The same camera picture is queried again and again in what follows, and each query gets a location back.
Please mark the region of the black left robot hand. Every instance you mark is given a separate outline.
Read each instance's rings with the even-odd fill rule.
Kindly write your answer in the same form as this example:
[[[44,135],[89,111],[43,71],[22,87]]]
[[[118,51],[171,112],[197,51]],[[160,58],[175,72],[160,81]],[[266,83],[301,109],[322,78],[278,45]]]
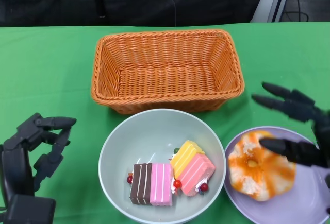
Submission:
[[[6,207],[15,195],[34,196],[42,180],[53,175],[63,160],[65,146],[70,144],[69,136],[75,123],[75,118],[42,117],[35,113],[1,144],[1,189]],[[52,148],[34,164],[36,174],[33,175],[28,153],[41,143]]]

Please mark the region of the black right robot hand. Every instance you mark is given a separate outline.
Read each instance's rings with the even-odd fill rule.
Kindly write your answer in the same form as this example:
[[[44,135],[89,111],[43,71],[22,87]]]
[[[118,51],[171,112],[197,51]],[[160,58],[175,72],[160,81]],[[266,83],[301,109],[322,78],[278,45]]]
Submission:
[[[288,139],[263,138],[260,140],[261,146],[285,156],[293,163],[329,168],[329,112],[316,107],[313,99],[298,90],[291,91],[267,82],[263,82],[262,87],[283,100],[258,94],[253,94],[252,99],[266,108],[283,112],[291,119],[304,123],[313,121],[312,130],[317,145]]]

